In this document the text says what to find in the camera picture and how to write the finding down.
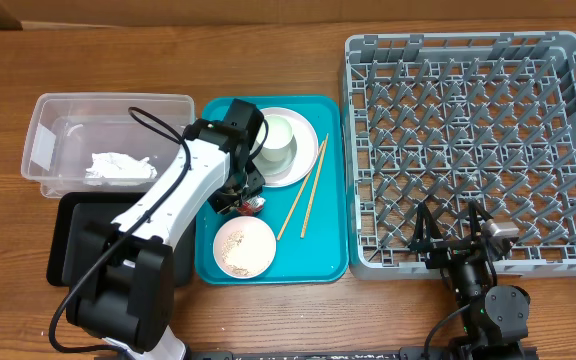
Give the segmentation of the grey green bowl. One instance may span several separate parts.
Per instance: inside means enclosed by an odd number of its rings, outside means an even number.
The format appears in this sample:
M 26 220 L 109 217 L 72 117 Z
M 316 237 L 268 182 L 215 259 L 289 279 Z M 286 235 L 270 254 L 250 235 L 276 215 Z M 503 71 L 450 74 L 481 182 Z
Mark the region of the grey green bowl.
M 256 141 L 253 149 L 260 149 L 260 153 L 253 159 L 254 165 L 262 175 L 271 176 L 287 170 L 292 165 L 297 152 L 297 142 L 293 137 L 285 147 L 270 149 Z

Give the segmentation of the wooden chopstick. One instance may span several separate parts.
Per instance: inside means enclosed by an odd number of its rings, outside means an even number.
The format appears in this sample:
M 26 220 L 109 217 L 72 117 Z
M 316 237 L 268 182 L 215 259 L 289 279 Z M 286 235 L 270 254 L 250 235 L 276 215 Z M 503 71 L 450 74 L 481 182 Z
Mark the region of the wooden chopstick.
M 316 195 L 316 191 L 317 191 L 317 187 L 318 187 L 318 183 L 319 183 L 319 178 L 320 178 L 320 174 L 321 174 L 321 170 L 323 167 L 323 162 L 325 159 L 325 154 L 326 154 L 326 149 L 327 149 L 327 144 L 328 144 L 328 139 L 329 139 L 329 135 L 327 134 L 322 145 L 320 146 L 320 150 L 319 150 L 319 155 L 318 155 L 318 162 L 317 162 L 317 167 L 316 167 L 316 172 L 315 172 L 315 178 L 314 178 L 314 182 L 312 185 L 312 189 L 311 189 L 311 193 L 309 196 L 309 201 L 308 201 L 308 206 L 307 206 L 307 210 L 306 210 L 306 214 L 304 217 L 304 222 L 302 225 L 302 229 L 301 229 L 301 233 L 300 233 L 300 238 L 304 239 L 306 232 L 307 232 L 307 228 L 308 228 L 308 224 L 309 224 L 309 220 L 311 217 L 311 212 L 312 212 L 312 207 L 313 207 L 313 203 L 314 203 L 314 198 Z
M 324 141 L 322 142 L 322 144 L 319 145 L 319 148 L 318 148 L 318 151 L 317 151 L 317 157 L 315 158 L 316 161 L 319 160 L 319 158 L 320 158 L 320 156 L 321 156 L 321 153 L 322 153 L 322 151 L 323 151 L 323 149 L 324 149 L 324 146 L 326 145 L 327 141 L 328 141 L 328 135 L 326 136 L 326 138 L 324 139 Z M 294 201 L 293 201 L 293 203 L 292 203 L 292 205 L 291 205 L 291 207 L 290 207 L 290 209 L 289 209 L 289 212 L 288 212 L 286 218 L 284 219 L 284 222 L 283 222 L 283 224 L 282 224 L 282 227 L 280 228 L 280 231 L 279 231 L 279 233 L 278 233 L 278 235 L 277 235 L 277 241 L 278 241 L 278 242 L 281 240 L 281 238 L 282 238 L 282 236 L 283 236 L 283 234 L 284 234 L 284 232 L 285 232 L 285 230 L 286 230 L 286 228 L 287 228 L 287 226 L 288 226 L 288 224 L 289 224 L 289 222 L 290 222 L 290 220 L 291 220 L 291 218 L 292 218 L 292 215 L 293 215 L 293 213 L 294 213 L 294 211 L 295 211 L 295 209 L 296 209 L 296 207 L 297 207 L 297 204 L 298 204 L 298 202 L 299 202 L 299 200 L 300 200 L 300 198 L 301 198 L 301 196 L 302 196 L 302 194 L 303 194 L 303 191 L 304 191 L 304 189 L 305 189 L 305 186 L 306 186 L 306 184 L 307 184 L 308 181 L 309 181 L 309 178 L 310 178 L 310 176 L 311 176 L 311 174 L 312 174 L 313 169 L 314 169 L 314 165 L 313 165 L 313 167 L 308 171 L 308 173 L 306 174 L 304 180 L 303 180 L 302 183 L 301 183 L 301 186 L 300 186 L 300 188 L 299 188 L 299 191 L 298 191 L 297 195 L 295 196 Z

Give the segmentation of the pale pink plate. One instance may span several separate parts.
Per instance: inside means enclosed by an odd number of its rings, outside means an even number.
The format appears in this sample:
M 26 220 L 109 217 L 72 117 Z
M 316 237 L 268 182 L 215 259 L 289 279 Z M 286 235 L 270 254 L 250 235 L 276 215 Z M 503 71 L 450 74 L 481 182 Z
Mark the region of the pale pink plate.
M 278 188 L 292 185 L 306 176 L 313 167 L 317 157 L 319 140 L 310 122 L 296 111 L 270 107 L 262 109 L 264 118 L 267 115 L 280 115 L 287 118 L 292 125 L 293 136 L 297 142 L 297 152 L 292 165 L 285 171 L 271 176 L 264 176 L 267 187 Z

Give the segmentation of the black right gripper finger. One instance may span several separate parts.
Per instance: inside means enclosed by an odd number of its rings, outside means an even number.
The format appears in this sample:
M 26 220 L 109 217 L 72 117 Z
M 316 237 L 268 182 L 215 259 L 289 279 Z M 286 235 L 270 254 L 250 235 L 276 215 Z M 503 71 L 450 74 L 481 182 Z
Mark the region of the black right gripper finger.
M 471 238 L 476 239 L 482 232 L 481 221 L 491 220 L 492 215 L 489 214 L 479 202 L 472 200 L 468 203 L 468 216 Z
M 417 206 L 417 217 L 414 228 L 414 242 L 431 242 L 432 240 L 443 240 L 439 227 L 424 202 Z

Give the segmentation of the small pink bowl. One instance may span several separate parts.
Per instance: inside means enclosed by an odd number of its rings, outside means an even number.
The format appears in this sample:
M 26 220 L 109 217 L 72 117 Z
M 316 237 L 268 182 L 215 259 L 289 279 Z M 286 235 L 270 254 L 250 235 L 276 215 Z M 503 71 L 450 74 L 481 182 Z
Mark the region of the small pink bowl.
M 217 231 L 213 256 L 217 266 L 235 279 L 252 279 L 269 269 L 277 252 L 273 230 L 263 220 L 239 216 Z

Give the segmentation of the grey dishwasher rack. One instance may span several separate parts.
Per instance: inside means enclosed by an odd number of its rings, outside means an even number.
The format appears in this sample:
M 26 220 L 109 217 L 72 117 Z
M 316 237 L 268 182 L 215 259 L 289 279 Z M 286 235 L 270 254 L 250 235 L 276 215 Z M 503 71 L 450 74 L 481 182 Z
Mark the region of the grey dishwasher rack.
M 576 276 L 575 33 L 354 35 L 341 85 L 355 277 L 430 277 L 417 206 L 456 240 L 473 201 L 519 229 L 499 273 Z

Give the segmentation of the red snack wrapper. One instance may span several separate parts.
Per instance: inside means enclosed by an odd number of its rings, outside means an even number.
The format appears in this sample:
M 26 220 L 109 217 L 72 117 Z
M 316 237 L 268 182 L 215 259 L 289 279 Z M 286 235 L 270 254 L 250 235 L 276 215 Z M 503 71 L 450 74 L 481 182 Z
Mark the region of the red snack wrapper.
M 242 205 L 237 208 L 237 211 L 243 216 L 254 216 L 264 208 L 265 202 L 265 198 L 255 196 L 245 200 Z

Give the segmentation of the black food waste tray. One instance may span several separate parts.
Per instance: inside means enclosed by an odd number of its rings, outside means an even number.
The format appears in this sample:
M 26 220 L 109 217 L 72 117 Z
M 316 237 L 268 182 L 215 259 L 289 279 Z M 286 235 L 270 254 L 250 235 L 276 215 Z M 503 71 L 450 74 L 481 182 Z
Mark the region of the black food waste tray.
M 46 279 L 56 287 L 68 286 L 70 271 L 65 265 L 73 258 L 69 244 L 89 222 L 111 223 L 135 204 L 143 193 L 70 192 L 59 201 Z M 175 286 L 190 283 L 194 272 L 196 220 L 193 219 L 174 250 Z

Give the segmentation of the teal serving tray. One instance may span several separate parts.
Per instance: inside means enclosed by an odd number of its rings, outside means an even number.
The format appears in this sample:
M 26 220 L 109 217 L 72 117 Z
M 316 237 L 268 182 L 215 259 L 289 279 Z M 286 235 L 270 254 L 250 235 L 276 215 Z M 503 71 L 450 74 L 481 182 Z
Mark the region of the teal serving tray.
M 213 243 L 219 228 L 239 215 L 236 211 L 223 216 L 206 203 L 196 218 L 195 269 L 207 283 L 294 284 L 326 283 L 341 277 L 348 266 L 348 230 L 342 130 L 338 105 L 324 95 L 285 95 L 240 97 L 257 105 L 260 110 L 280 107 L 304 116 L 313 126 L 318 144 L 328 135 L 328 144 L 317 190 L 310 212 L 305 237 L 300 238 L 312 188 L 309 180 L 282 238 L 270 267 L 260 276 L 239 280 L 224 273 L 213 255 Z M 259 218 L 278 234 L 289 209 L 298 194 L 302 180 L 280 188 L 264 187 L 266 200 Z

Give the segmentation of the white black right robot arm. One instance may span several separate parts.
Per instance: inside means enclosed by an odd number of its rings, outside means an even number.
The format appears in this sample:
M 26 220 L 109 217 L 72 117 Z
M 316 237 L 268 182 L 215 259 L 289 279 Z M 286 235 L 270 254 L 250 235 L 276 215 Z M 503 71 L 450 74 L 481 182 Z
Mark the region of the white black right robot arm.
M 494 262 L 519 239 L 512 222 L 498 222 L 476 201 L 468 204 L 471 233 L 460 240 L 443 236 L 426 204 L 416 210 L 413 252 L 425 256 L 427 269 L 440 271 L 457 309 L 440 320 L 419 348 L 403 348 L 407 359 L 537 359 L 525 347 L 531 298 L 527 291 L 498 282 Z

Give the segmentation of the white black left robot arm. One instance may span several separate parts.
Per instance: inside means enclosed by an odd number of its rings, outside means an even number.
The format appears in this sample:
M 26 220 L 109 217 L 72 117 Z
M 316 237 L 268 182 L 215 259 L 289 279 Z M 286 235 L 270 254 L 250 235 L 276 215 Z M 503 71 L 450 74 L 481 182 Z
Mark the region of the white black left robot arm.
M 69 292 L 56 309 L 48 338 L 66 319 L 98 343 L 77 352 L 111 352 L 118 359 L 187 359 L 170 321 L 174 309 L 174 250 L 204 204 L 229 213 L 262 191 L 253 163 L 256 137 L 269 128 L 253 103 L 235 99 L 221 121 L 198 119 L 178 132 L 151 113 L 131 107 L 141 125 L 178 145 L 159 180 L 109 223 L 89 222 L 69 238 L 64 267 Z

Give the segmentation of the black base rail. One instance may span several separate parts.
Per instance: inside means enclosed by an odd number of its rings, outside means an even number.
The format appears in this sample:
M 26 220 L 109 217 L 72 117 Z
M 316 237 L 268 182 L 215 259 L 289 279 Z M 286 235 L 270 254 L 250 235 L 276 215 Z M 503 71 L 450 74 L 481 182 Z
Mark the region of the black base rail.
M 429 357 L 433 360 L 439 359 L 527 359 L 537 360 L 539 356 L 536 348 L 524 348 L 523 355 L 515 352 L 505 351 L 499 355 L 490 354 L 480 357 L 463 356 L 451 353 L 446 348 L 429 348 Z M 390 351 L 350 351 L 350 352 L 293 352 L 293 353 L 249 353 L 235 354 L 230 351 L 191 351 L 187 359 L 192 360 L 422 360 L 424 356 L 423 347 L 402 347 L 398 350 Z

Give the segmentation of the white napkin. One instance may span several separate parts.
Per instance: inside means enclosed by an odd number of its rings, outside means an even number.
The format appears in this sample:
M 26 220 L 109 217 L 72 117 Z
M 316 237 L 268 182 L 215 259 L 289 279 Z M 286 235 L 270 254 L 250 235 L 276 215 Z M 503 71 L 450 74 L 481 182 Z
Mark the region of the white napkin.
M 93 153 L 92 166 L 86 169 L 86 183 L 93 186 L 137 186 L 155 179 L 158 172 L 149 163 L 116 152 Z

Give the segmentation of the pale green cup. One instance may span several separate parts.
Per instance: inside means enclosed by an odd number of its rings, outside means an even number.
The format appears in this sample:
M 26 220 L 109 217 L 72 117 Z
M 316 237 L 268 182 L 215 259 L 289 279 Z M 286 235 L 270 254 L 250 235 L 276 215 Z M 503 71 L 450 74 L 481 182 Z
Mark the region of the pale green cup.
M 261 155 L 268 161 L 278 162 L 287 157 L 288 149 L 294 138 L 289 120 L 280 115 L 267 115 L 264 120 L 268 129 L 263 129 Z

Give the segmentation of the clear plastic waste bin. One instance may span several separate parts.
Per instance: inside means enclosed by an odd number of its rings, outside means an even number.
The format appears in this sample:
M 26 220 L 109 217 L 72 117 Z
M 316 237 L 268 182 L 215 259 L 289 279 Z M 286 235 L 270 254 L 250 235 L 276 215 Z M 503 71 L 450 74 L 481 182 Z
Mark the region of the clear plastic waste bin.
M 187 95 L 122 92 L 46 93 L 39 97 L 28 127 L 21 175 L 40 184 L 41 194 L 145 192 L 170 166 L 179 146 L 129 115 L 138 107 L 181 132 L 195 120 Z M 93 175 L 101 154 L 122 154 L 154 175 Z

